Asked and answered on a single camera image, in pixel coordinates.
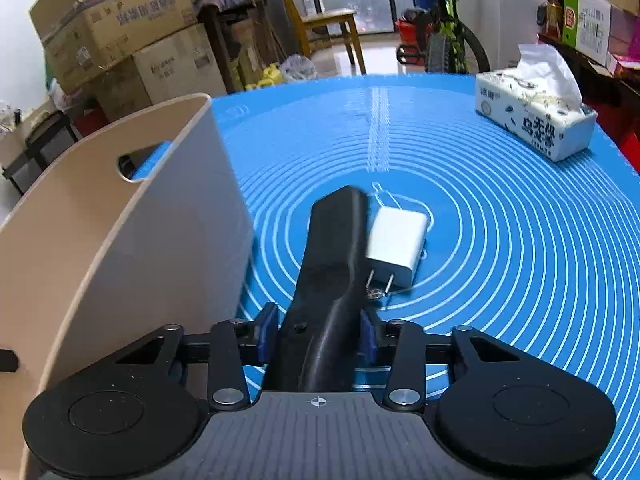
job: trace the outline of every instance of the white power adapter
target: white power adapter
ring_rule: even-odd
[[[373,279],[386,283],[385,295],[393,284],[402,288],[412,285],[428,225],[429,218],[423,213],[380,208],[369,232],[371,273],[367,288]]]

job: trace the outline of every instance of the tissue box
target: tissue box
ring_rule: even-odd
[[[589,145],[598,114],[583,104],[569,110],[562,99],[514,75],[516,69],[476,76],[476,110],[557,162]]]

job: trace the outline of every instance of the metal screw head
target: metal screw head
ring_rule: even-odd
[[[213,395],[213,402],[222,406],[233,406],[244,399],[244,394],[235,388],[222,388]]]
[[[377,301],[384,298],[385,293],[382,292],[379,288],[370,288],[367,290],[367,299],[369,301]]]
[[[420,401],[420,394],[415,390],[400,388],[398,390],[393,390],[389,394],[389,400],[399,406],[411,406],[412,404]]]

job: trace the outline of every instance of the green box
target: green box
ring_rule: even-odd
[[[562,42],[602,66],[607,61],[610,29],[607,0],[564,0]]]

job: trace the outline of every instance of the concentric circle pattern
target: concentric circle pattern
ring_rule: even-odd
[[[598,128],[553,164],[474,112],[474,79],[368,76],[215,101],[254,218],[240,316],[284,313],[311,205],[347,184],[430,219],[414,286],[382,310],[425,330],[471,325],[591,381],[618,425],[596,474],[640,478],[640,179]],[[388,370],[359,369],[357,388]],[[258,388],[262,371],[246,372]],[[429,366],[431,397],[447,387]]]

